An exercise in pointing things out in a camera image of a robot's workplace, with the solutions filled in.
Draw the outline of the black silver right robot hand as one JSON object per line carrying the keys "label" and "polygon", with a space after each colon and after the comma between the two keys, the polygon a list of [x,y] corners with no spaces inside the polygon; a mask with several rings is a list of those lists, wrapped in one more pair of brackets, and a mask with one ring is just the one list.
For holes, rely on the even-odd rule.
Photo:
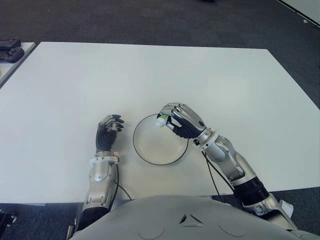
{"label": "black silver right robot hand", "polygon": [[181,138],[195,139],[207,128],[201,117],[183,103],[167,103],[157,117],[162,115],[168,116],[166,126]]}

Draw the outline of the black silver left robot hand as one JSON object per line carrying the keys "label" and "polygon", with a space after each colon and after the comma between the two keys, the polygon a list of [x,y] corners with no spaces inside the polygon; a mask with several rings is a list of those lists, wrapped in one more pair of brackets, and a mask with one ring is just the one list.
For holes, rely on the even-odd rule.
{"label": "black silver left robot hand", "polygon": [[96,153],[111,151],[117,133],[123,130],[124,123],[125,121],[117,114],[107,115],[98,123],[95,138]]}

